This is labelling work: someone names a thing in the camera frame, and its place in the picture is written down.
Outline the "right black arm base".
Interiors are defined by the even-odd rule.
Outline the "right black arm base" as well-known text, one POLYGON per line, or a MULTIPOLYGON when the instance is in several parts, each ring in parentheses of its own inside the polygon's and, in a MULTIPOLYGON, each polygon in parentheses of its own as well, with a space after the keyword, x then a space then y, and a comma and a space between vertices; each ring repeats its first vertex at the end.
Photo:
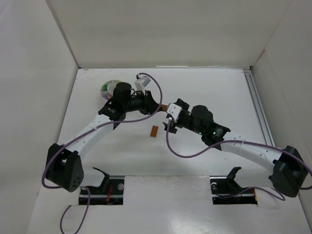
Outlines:
POLYGON ((234 179, 241 167, 234 167, 227 175, 211 176, 211 193, 214 205, 257 205, 254 189, 245 190, 234 179))

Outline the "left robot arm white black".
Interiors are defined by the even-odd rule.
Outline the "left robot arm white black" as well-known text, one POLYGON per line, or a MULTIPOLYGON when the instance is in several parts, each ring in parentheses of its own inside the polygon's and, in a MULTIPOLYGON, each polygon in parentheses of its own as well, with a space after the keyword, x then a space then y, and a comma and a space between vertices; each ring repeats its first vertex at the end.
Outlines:
POLYGON ((85 185, 85 172, 82 161, 88 152, 104 136, 115 130, 129 112, 139 111, 148 119, 161 109, 151 91, 131 92, 131 85, 120 82, 116 85, 113 97, 98 111, 96 117, 78 136, 66 144, 54 143, 48 149, 46 166, 41 183, 45 188, 63 188, 73 192, 85 185))

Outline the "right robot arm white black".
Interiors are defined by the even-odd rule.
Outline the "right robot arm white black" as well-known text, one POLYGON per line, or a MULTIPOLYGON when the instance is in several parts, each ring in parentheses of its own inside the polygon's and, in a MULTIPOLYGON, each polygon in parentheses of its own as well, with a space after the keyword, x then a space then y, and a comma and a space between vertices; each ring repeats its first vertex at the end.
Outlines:
POLYGON ((287 197, 296 197, 303 189, 307 175, 312 171, 303 162, 300 153, 291 146, 285 149, 247 141, 242 135, 236 134, 228 127, 217 124, 213 114, 204 105, 193 108, 181 99, 170 103, 166 110, 168 123, 166 133, 177 132, 185 128, 201 136, 207 148, 194 154, 199 156, 209 149, 232 153, 254 162, 266 169, 269 185, 278 193, 287 197))

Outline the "orange lego brick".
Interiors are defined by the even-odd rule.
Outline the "orange lego brick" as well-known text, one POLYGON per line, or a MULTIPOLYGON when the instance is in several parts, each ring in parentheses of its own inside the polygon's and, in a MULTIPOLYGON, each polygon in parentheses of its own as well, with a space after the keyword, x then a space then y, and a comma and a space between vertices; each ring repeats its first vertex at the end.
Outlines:
POLYGON ((161 107, 160 107, 160 110, 161 110, 161 111, 164 111, 164 112, 166 112, 167 109, 168 109, 168 105, 162 104, 161 107))
POLYGON ((153 125, 150 132, 150 137, 157 137, 158 129, 159 129, 158 126, 153 125))

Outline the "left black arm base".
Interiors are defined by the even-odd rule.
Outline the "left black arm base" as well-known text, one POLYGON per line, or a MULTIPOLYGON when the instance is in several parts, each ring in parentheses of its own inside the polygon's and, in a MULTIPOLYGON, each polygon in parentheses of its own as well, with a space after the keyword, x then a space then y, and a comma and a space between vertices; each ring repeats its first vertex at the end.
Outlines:
POLYGON ((109 175, 107 172, 93 167, 84 172, 80 186, 79 205, 122 205, 125 177, 109 175))

